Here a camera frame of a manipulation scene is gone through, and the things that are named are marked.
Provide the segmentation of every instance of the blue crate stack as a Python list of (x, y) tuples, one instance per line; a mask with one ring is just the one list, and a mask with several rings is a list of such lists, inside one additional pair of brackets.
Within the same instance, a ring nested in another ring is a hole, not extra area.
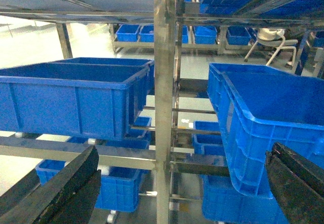
[[(194, 129), (220, 130), (217, 122), (206, 121), (195, 121)], [(225, 155), (220, 135), (193, 134), (192, 142), (196, 154)], [(237, 224), (288, 224), (275, 199), (245, 196), (233, 187), (229, 177), (201, 177), (204, 185), (201, 208), (206, 219)]]
[[(150, 126), (151, 118), (139, 117), (135, 125)], [(123, 141), (108, 141), (106, 146), (148, 149), (151, 133), (144, 130), (133, 130)], [(86, 138), (71, 137), (68, 142), (87, 144)], [(36, 172), (40, 182), (44, 185), (60, 170), (65, 162), (43, 160), (36, 166)], [(139, 204), (139, 190), (144, 176), (148, 171), (110, 167), (108, 175), (101, 176), (100, 193), (96, 202), (96, 208), (133, 212)]]
[[(194, 121), (193, 128), (198, 130), (219, 131), (217, 122)], [(195, 154), (224, 156), (224, 147), (220, 135), (193, 134), (192, 146)]]
[(275, 142), (323, 168), (324, 81), (275, 69), (222, 66), (211, 65), (208, 91), (234, 188), (246, 196), (273, 198), (264, 163)]
[[(0, 129), (70, 135), (67, 142), (89, 138), (107, 146), (148, 149), (150, 126), (138, 117), (154, 85), (154, 61), (147, 59), (75, 58), (0, 69)], [(45, 184), (64, 162), (44, 160), (36, 167)], [(133, 212), (147, 170), (104, 167), (97, 208)]]
[(237, 192), (229, 177), (204, 176), (202, 214), (206, 219), (237, 224), (289, 224), (275, 199)]

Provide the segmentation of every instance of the crate rim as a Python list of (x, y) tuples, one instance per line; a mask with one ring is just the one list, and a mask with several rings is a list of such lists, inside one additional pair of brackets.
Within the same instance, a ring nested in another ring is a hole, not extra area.
[[(138, 26), (138, 27), (137, 27), (135, 33), (123, 33), (123, 32), (119, 32), (119, 30), (120, 30), (124, 25), (125, 25), (125, 26), (126, 26), (126, 25), (128, 25), (128, 26), (131, 25), (131, 26)], [(116, 34), (137, 34), (140, 28), (141, 28), (140, 25), (135, 25), (135, 24), (123, 24), (123, 25), (120, 26), (120, 28), (118, 28), (118, 30), (116, 31)]]
[[(79, 64), (86, 66), (115, 66), (104, 64)], [(85, 88), (98, 88), (98, 89), (127, 89), (137, 78), (143, 78), (149, 72), (149, 67), (143, 67), (141, 70), (127, 78), (122, 82), (101, 82), (101, 81), (85, 81), (85, 80), (67, 80), (67, 79), (52, 79), (52, 78), (35, 78), (35, 77), (20, 77), (20, 76), (0, 76), (0, 83), (13, 83), (13, 84), (35, 84), (35, 85), (51, 85), (51, 86), (70, 86), (70, 87), (85, 87)]]

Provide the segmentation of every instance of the white chair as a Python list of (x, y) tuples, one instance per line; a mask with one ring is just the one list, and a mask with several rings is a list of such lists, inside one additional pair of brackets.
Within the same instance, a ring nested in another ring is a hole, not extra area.
[(255, 49), (257, 44), (260, 43), (260, 44), (262, 44), (264, 46), (267, 46), (267, 47), (276, 48), (274, 54), (268, 60), (268, 62), (266, 64), (267, 66), (269, 66), (271, 64), (271, 62), (273, 61), (273, 59), (276, 57), (276, 55), (278, 54), (278, 52), (280, 50), (286, 50), (286, 49), (292, 49), (293, 50), (292, 66), (294, 66), (295, 59), (296, 59), (296, 53), (297, 53), (297, 49), (296, 49), (296, 47), (294, 45), (296, 45), (298, 43), (298, 40), (286, 40), (286, 38), (283, 35), (280, 35), (280, 38), (281, 38), (281, 40), (276, 40), (276, 41), (266, 41), (266, 40), (262, 40), (260, 38), (257, 38), (256, 42), (253, 44), (253, 46), (249, 50), (248, 54), (245, 56), (244, 62), (248, 61), (248, 57), (250, 56), (252, 51)]

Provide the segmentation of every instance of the metal shelf frame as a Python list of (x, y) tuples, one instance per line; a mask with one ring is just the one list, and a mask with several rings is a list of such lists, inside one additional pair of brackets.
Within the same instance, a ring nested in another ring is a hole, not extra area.
[[(153, 11), (108, 11), (89, 5), (82, 0), (60, 0), (79, 10), (64, 8), (39, 9), (25, 7), (6, 7), (0, 9), (0, 14), (54, 22), (62, 47), (64, 58), (72, 58), (72, 50), (68, 38), (66, 23), (95, 22), (95, 23), (134, 23), (154, 24), (154, 44), (136, 43), (140, 47), (154, 48), (155, 59), (155, 127), (146, 129), (155, 131), (155, 149), (132, 150), (129, 148), (107, 147), (98, 145), (99, 164), (140, 168), (156, 171), (156, 203), (157, 224), (168, 224), (170, 220), (177, 221), (177, 212), (169, 210), (173, 194), (177, 194), (178, 173), (209, 174), (228, 176), (228, 169), (223, 165), (213, 165), (216, 156), (189, 154), (186, 148), (178, 148), (177, 143), (185, 141), (190, 144), (191, 133), (203, 133), (178, 128), (179, 97), (194, 97), (197, 92), (206, 91), (207, 81), (181, 79), (181, 53), (183, 49), (200, 49), (199, 46), (182, 44), (183, 25), (218, 25), (221, 27), (218, 54), (231, 53), (231, 49), (245, 51), (247, 47), (231, 47), (226, 41), (227, 27), (241, 25), (249, 27), (299, 27), (305, 31), (297, 53), (296, 61), (300, 61), (311, 31), (324, 29), (322, 18), (324, 11), (317, 12), (312, 17), (260, 17), (259, 14), (280, 7), (294, 0), (252, 0), (246, 6), (230, 16), (198, 14), (191, 12), (190, 6), (197, 3), (185, 3), (184, 0), (154, 0)], [(114, 49), (128, 44), (116, 42), (112, 26), (110, 36)], [(300, 74), (302, 62), (296, 62), (293, 72)], [(0, 137), (0, 154), (32, 158), (71, 161), (80, 154), (86, 145), (67, 142), (51, 142), (36, 140), (35, 137), (24, 135), (23, 138)]]

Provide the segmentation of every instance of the white floor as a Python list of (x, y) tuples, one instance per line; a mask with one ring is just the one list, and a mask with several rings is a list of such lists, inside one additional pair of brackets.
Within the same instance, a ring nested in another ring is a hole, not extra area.
[[(114, 55), (105, 24), (72, 24), (69, 27), (74, 57), (117, 57), (117, 58), (154, 58), (152, 49), (122, 49)], [(0, 67), (12, 67), (63, 59), (58, 35), (53, 25), (40, 30), (27, 27), (0, 33)], [(289, 53), (282, 53), (273, 66), (286, 70), (285, 63)], [(207, 79), (209, 63), (243, 63), (243, 55), (217, 56), (214, 52), (187, 52), (182, 57), (181, 77)], [(264, 55), (257, 52), (249, 63), (265, 64)], [(148, 96), (148, 105), (154, 106), (154, 97)], [(213, 110), (208, 99), (181, 98), (181, 108)], [(154, 111), (144, 111), (142, 115), (153, 117)], [(216, 121), (215, 115), (179, 113), (179, 126), (189, 127), (194, 120)], [(0, 132), (9, 136), (13, 132)], [(67, 136), (42, 135), (41, 139), (65, 141)], [(0, 195), (33, 169), (40, 159), (9, 157), (0, 155)]]

